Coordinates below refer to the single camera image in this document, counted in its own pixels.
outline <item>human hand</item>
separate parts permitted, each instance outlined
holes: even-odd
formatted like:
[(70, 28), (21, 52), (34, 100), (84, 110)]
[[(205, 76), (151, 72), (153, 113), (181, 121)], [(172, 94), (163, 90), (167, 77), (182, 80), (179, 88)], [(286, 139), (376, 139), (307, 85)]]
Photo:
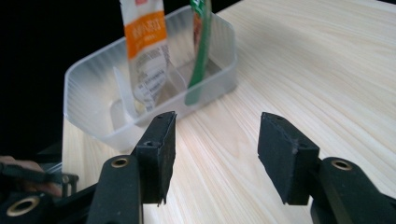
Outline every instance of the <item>human hand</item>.
[[(34, 161), (17, 161), (10, 156), (0, 156), (0, 162), (5, 165), (19, 165), (24, 169), (44, 172), (43, 169)], [(62, 191), (54, 183), (35, 183), (28, 180), (18, 180), (19, 184), (25, 191), (44, 191), (56, 197), (62, 196)]]

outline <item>plastic container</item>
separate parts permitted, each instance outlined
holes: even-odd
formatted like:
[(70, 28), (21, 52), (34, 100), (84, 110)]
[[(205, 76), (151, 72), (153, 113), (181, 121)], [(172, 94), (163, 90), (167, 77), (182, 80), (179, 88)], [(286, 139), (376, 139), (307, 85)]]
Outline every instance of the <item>plastic container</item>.
[[(132, 119), (121, 99), (120, 84), (113, 66), (124, 74), (128, 63), (122, 38), (73, 64), (64, 83), (64, 116), (83, 132), (119, 150), (134, 147), (151, 120), (167, 111), (181, 119), (236, 87), (236, 52), (233, 27), (213, 14), (209, 62), (205, 79), (187, 89), (194, 66), (192, 11), (183, 7), (166, 16), (168, 45), (173, 69), (160, 102), (149, 113)], [(199, 101), (185, 105), (188, 91), (199, 90)]]

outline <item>orange label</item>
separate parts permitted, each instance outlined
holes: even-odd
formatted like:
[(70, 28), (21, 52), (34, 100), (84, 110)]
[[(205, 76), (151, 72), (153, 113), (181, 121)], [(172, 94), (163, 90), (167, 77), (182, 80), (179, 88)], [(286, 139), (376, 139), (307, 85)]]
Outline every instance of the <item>orange label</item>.
[(124, 27), (128, 59), (133, 58), (143, 48), (166, 38), (163, 11), (140, 17)]

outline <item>wood grain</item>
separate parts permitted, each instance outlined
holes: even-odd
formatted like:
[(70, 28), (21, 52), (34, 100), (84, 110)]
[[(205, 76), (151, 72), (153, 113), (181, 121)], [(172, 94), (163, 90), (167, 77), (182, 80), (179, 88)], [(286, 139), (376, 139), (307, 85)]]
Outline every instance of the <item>wood grain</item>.
[[(145, 222), (312, 223), (309, 206), (281, 203), (258, 160), (262, 111), (396, 197), (396, 6), (244, 0), (219, 15), (235, 29), (238, 87), (177, 121), (168, 203), (145, 205)], [(64, 121), (64, 172), (79, 189), (119, 154)]]

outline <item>snack packet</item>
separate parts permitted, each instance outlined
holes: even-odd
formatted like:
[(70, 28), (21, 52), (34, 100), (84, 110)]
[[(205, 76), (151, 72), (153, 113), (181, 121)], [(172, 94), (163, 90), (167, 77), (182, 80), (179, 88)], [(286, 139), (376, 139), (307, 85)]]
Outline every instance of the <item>snack packet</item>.
[(163, 0), (120, 0), (131, 87), (137, 114), (152, 110), (169, 61)]
[[(201, 82), (205, 76), (212, 16), (210, 0), (191, 0), (191, 7), (193, 11), (193, 41), (196, 58), (189, 88)], [(199, 101), (200, 93), (200, 89), (189, 91), (185, 100), (186, 105), (196, 104)]]

